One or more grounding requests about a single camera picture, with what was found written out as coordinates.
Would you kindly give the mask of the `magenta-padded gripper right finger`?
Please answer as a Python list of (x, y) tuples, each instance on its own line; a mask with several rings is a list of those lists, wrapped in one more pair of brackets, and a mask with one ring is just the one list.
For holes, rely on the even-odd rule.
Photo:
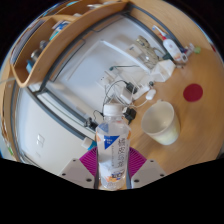
[(129, 150), (128, 188), (135, 189), (150, 184), (166, 176), (165, 171), (154, 160), (147, 160), (134, 148)]

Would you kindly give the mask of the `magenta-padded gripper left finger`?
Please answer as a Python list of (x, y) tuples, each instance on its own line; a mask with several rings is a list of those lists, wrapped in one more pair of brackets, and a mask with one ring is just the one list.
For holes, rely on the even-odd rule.
[(73, 158), (59, 176), (78, 186), (97, 189), (99, 185), (97, 148), (92, 148), (80, 159)]

